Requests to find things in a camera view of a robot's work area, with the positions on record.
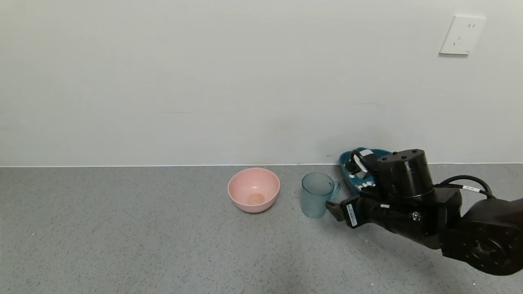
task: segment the robotic arm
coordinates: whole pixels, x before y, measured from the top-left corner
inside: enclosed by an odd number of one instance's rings
[[[375,223],[491,275],[511,275],[523,268],[523,199],[496,199],[484,181],[472,176],[433,185],[425,152],[419,149],[382,157],[353,150],[346,168],[354,176],[372,175],[376,185],[341,203],[327,201],[336,220],[345,220],[352,229]],[[459,179],[473,180],[483,190],[451,184]],[[461,216],[460,189],[487,199]]]

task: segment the bowl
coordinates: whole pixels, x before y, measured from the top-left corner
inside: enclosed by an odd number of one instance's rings
[[[227,190],[234,204],[241,210],[262,212],[276,201],[280,180],[268,169],[253,167],[235,174],[229,181]]]

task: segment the wall outlet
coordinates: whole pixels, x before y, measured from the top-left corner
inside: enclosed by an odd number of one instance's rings
[[[454,16],[439,53],[470,54],[486,21],[483,17]]]

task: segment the speckled countertop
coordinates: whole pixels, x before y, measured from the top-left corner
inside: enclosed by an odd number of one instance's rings
[[[372,224],[302,215],[300,180],[335,166],[270,166],[273,207],[247,214],[226,186],[243,167],[0,168],[0,293],[521,293]],[[433,165],[523,196],[523,165]],[[346,188],[340,197],[346,197]],[[464,209],[480,198],[464,193]]]

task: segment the label sticker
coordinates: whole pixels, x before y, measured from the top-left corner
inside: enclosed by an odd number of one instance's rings
[[[470,187],[470,186],[463,186],[463,189],[465,190],[470,190],[470,191],[474,191],[476,193],[479,193],[481,190],[479,190],[478,188],[474,188],[474,187]]]
[[[356,214],[354,213],[352,204],[347,205],[347,212],[349,213],[350,223],[353,225],[353,227],[357,226],[358,221],[356,220]]]

